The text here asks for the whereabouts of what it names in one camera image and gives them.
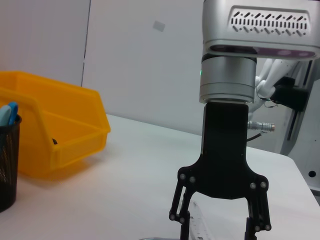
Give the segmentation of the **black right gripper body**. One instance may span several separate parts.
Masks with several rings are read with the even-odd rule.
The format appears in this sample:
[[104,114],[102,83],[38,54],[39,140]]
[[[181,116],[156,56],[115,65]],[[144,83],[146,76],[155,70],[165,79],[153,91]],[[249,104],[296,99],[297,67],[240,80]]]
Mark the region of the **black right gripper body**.
[[266,200],[268,180],[246,160],[248,106],[211,102],[204,108],[201,154],[196,163],[179,169],[176,193],[185,187],[211,198]]

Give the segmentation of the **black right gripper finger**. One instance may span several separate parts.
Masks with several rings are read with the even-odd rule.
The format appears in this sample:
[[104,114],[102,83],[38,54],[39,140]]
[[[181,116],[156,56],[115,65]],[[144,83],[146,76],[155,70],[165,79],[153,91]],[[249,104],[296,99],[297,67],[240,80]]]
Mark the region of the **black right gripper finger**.
[[249,217],[246,219],[245,240],[256,240],[256,233],[272,229],[266,188],[256,188],[246,197]]
[[[182,205],[180,212],[178,213],[178,206],[180,203],[180,198],[182,195],[183,187],[185,187],[185,192],[183,194]],[[189,204],[192,198],[192,195],[196,192],[196,182],[178,180],[173,195],[171,209],[169,211],[169,219],[171,221],[176,221],[181,224],[180,228],[180,240],[189,239],[189,229],[190,229],[190,212]]]

